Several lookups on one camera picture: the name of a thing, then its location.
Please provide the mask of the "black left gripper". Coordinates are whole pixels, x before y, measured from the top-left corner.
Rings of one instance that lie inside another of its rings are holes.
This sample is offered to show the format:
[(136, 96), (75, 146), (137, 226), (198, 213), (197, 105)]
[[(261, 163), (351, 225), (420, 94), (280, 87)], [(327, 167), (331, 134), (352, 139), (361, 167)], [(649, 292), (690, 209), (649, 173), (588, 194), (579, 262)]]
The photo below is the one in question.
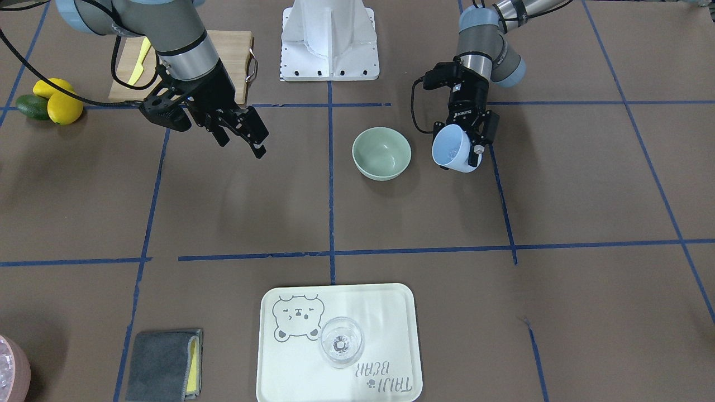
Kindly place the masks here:
[(432, 138), (447, 125), (457, 125), (465, 132), (476, 132), (476, 166), (479, 167), (485, 148), (492, 145), (500, 115), (487, 111), (489, 81), (457, 61), (439, 62), (422, 77), (424, 90), (442, 87), (450, 89), (447, 117), (432, 124)]

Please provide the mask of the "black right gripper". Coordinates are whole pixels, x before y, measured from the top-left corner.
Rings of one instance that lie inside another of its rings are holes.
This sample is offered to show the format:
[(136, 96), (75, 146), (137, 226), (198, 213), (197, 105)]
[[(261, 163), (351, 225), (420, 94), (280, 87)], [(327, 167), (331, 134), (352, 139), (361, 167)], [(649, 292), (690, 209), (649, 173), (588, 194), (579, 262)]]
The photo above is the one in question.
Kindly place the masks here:
[(179, 80), (163, 65), (159, 65), (156, 72), (159, 83), (139, 102), (139, 110), (148, 121), (185, 132), (192, 126), (182, 108), (186, 106), (196, 125), (211, 133), (220, 147), (230, 140), (223, 128), (227, 127), (250, 145), (257, 159), (266, 154), (263, 143), (270, 132), (255, 107), (238, 107), (235, 87), (221, 60), (204, 76), (194, 80)]

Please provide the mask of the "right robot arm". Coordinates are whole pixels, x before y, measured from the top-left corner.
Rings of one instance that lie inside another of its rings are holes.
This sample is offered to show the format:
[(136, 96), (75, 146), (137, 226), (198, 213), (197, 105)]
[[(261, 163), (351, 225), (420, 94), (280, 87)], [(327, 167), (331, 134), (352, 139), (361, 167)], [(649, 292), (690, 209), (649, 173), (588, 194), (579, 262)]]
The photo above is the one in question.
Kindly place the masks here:
[(235, 86), (192, 1), (57, 1), (72, 28), (97, 35), (148, 38), (159, 83), (138, 109), (155, 125), (185, 132), (195, 124), (224, 147), (241, 137), (257, 158), (268, 130), (254, 107), (235, 102)]

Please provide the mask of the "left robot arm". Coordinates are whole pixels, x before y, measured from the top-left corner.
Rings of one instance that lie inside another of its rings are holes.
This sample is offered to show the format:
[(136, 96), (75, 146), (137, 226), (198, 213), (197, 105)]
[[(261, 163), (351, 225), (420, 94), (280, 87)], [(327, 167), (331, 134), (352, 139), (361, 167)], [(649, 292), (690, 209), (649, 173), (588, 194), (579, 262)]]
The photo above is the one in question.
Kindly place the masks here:
[(474, 1), (458, 21), (454, 58), (437, 63), (413, 86), (449, 88), (449, 114), (432, 125), (432, 160), (443, 170), (470, 173), (493, 144), (500, 117), (488, 109), (491, 84), (510, 88), (526, 74), (526, 62), (507, 34), (566, 7), (567, 1)]

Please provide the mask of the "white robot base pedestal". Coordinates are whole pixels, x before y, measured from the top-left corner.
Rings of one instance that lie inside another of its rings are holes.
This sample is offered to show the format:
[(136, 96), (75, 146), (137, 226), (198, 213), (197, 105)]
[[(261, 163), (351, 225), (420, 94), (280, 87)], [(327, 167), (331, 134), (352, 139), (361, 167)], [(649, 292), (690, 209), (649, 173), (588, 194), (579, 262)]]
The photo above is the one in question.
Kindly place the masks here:
[(375, 14), (362, 1), (295, 1), (283, 10), (279, 79), (372, 81), (380, 76)]

